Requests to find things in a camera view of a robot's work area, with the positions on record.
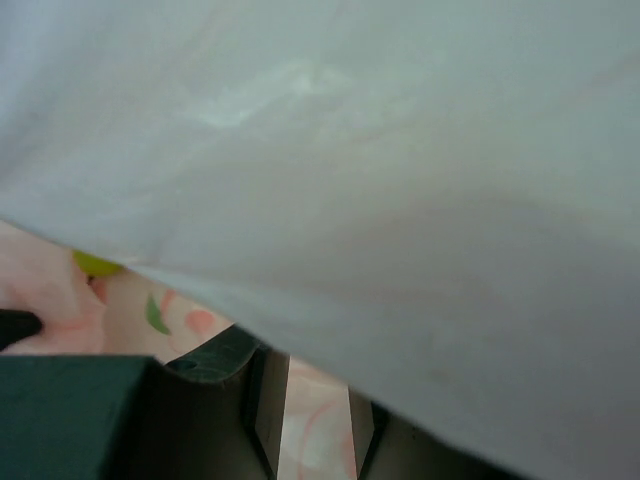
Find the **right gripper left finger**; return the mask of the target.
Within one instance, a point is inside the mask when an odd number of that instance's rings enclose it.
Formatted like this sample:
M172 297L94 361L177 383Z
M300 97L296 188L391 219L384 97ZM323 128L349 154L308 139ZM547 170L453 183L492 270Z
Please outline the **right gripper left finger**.
M289 359L237 327L168 363L5 356L5 479L273 479Z

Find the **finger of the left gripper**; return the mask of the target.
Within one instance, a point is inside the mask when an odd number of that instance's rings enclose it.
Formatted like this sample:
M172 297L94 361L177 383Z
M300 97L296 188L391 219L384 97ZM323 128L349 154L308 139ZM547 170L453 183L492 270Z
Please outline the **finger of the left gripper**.
M39 334L42 328L42 321L31 312L1 309L0 351L4 351L17 342Z

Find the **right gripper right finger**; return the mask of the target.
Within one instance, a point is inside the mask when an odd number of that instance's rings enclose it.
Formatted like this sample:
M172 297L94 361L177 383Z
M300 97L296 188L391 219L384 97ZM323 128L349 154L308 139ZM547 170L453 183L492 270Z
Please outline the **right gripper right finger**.
M348 391L361 480L491 480L516 476L451 448L359 392Z

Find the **pink plastic bag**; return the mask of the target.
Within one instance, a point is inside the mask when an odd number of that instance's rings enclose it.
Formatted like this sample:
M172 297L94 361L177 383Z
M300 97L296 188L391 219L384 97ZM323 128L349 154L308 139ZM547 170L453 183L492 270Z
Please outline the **pink plastic bag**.
M1 216L521 475L639 475L635 1L5 1Z

